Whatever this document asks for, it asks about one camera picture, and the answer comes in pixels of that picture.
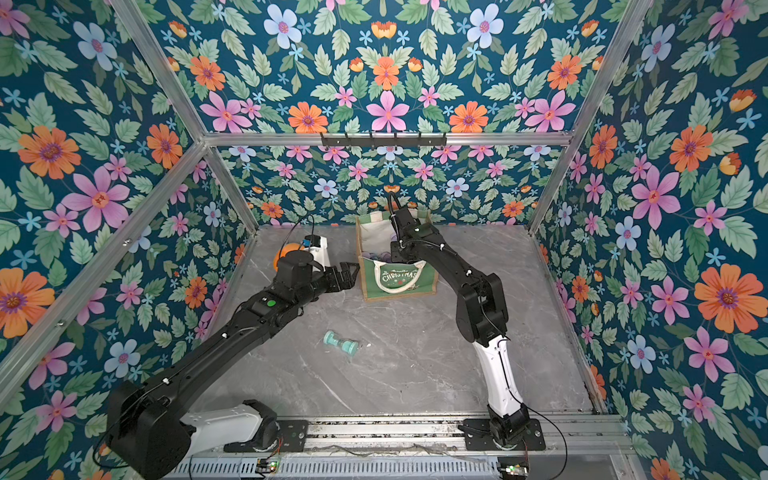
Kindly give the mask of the green canvas Christmas bag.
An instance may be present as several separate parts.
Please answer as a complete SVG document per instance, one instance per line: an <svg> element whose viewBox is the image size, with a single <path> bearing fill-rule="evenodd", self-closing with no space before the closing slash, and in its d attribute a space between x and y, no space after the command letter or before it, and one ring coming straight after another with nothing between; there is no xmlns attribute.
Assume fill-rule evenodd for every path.
<svg viewBox="0 0 768 480"><path fill-rule="evenodd" d="M423 260L402 260L392 252L398 236L388 212L374 211L356 219L356 246L363 298L378 302L425 296L437 291L438 274Z"/></svg>

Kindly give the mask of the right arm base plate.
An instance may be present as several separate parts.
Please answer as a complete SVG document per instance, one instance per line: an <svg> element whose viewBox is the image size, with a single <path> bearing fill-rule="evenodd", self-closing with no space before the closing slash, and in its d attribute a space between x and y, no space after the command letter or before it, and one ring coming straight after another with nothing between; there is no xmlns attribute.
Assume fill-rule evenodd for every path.
<svg viewBox="0 0 768 480"><path fill-rule="evenodd" d="M465 419L458 429L468 451L539 452L546 449L544 434L536 419L512 430L505 429L495 419Z"/></svg>

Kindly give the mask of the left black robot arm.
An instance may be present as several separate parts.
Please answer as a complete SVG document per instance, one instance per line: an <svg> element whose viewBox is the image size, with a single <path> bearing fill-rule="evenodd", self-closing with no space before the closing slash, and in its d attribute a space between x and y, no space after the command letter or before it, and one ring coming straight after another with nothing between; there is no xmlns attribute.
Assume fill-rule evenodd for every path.
<svg viewBox="0 0 768 480"><path fill-rule="evenodd" d="M352 262L325 267L307 251L287 253L271 284L242 302L219 332L160 373L110 393L105 445L145 479L170 473L192 452L200 429L183 417L208 387L309 303L352 289L359 270Z"/></svg>

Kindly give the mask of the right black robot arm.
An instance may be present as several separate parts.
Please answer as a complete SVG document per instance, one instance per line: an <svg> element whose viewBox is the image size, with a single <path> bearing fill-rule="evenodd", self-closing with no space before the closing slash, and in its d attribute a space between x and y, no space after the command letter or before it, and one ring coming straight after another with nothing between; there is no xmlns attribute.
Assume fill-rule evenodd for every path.
<svg viewBox="0 0 768 480"><path fill-rule="evenodd" d="M388 195L390 222L396 234L392 254L407 261L425 261L456 295L456 324L480 361L487 386L488 435L503 449L522 440L530 413L517 388L508 349L509 312L501 279L478 270L453 249L439 230L417 219Z"/></svg>

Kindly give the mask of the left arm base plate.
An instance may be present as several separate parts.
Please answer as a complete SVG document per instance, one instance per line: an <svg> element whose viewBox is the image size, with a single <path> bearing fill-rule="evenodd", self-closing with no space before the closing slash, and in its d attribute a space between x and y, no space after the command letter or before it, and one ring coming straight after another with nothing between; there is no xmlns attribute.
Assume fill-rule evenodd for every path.
<svg viewBox="0 0 768 480"><path fill-rule="evenodd" d="M303 452L308 439L309 422L306 420L270 420L260 427L255 436L245 442L226 444L227 453L281 453Z"/></svg>

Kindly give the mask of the green hourglass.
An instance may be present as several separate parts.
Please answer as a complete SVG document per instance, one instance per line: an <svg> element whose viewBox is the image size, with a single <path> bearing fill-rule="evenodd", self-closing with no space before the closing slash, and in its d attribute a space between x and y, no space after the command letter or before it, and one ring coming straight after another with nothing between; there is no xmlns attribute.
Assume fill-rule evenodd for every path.
<svg viewBox="0 0 768 480"><path fill-rule="evenodd" d="M325 333L323 343L339 349L350 357L354 356L360 348L360 344L357 341L339 337L338 334L332 330Z"/></svg>

